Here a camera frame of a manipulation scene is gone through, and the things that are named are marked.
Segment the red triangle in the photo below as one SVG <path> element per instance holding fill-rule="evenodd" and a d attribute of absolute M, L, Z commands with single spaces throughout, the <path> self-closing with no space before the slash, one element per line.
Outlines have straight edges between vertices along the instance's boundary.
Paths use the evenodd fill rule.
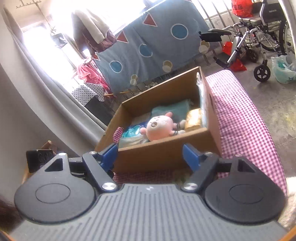
<path fill-rule="evenodd" d="M 157 25 L 156 25 L 154 19 L 152 18 L 152 16 L 150 15 L 150 13 L 148 13 L 148 15 L 147 15 L 147 17 L 145 18 L 143 24 L 157 27 Z"/>
<path fill-rule="evenodd" d="M 121 31 L 121 33 L 118 35 L 117 41 L 128 43 L 128 40 L 126 38 L 126 35 L 124 34 L 123 31 Z"/>

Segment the silver screw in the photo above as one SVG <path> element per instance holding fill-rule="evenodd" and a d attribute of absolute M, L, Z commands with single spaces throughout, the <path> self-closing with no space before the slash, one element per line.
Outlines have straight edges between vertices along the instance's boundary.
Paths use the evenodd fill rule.
<path fill-rule="evenodd" d="M 190 190 L 190 191 L 192 191 L 192 190 L 195 190 L 195 189 L 197 189 L 197 184 L 195 184 L 195 183 L 185 183 L 184 184 L 184 189 L 186 189 L 186 190 Z"/>
<path fill-rule="evenodd" d="M 104 183 L 102 185 L 102 188 L 108 191 L 114 190 L 115 188 L 117 188 L 117 185 L 115 183 Z"/>

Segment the pink plush toy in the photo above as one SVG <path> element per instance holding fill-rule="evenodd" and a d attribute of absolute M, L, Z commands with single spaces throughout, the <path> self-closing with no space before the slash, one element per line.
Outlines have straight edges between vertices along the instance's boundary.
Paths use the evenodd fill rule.
<path fill-rule="evenodd" d="M 185 120 L 182 120 L 179 124 L 173 122 L 173 113 L 168 112 L 165 115 L 155 116 L 147 124 L 147 128 L 141 128 L 140 133 L 147 135 L 150 141 L 159 140 L 169 136 L 175 136 L 181 133 L 185 133 L 184 130 L 174 131 L 177 129 L 184 129 Z"/>

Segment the red plastic bag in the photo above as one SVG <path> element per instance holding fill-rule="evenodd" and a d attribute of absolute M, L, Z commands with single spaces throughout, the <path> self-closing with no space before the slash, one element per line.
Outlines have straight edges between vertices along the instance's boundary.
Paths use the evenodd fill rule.
<path fill-rule="evenodd" d="M 240 18 L 252 17 L 252 0 L 231 0 L 232 12 Z"/>
<path fill-rule="evenodd" d="M 232 42 L 228 41 L 223 45 L 222 51 L 230 56 L 232 54 L 231 48 L 232 48 Z M 246 67 L 242 64 L 242 62 L 238 58 L 236 59 L 236 61 L 232 63 L 232 65 L 230 66 L 230 69 L 234 72 L 247 70 Z"/>

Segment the plush toy nose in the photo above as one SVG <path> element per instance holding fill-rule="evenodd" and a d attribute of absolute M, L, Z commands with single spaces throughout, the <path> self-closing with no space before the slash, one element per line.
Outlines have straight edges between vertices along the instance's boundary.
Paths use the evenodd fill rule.
<path fill-rule="evenodd" d="M 153 121 L 152 123 L 151 123 L 151 127 L 156 127 L 157 126 L 157 122 L 156 121 Z"/>

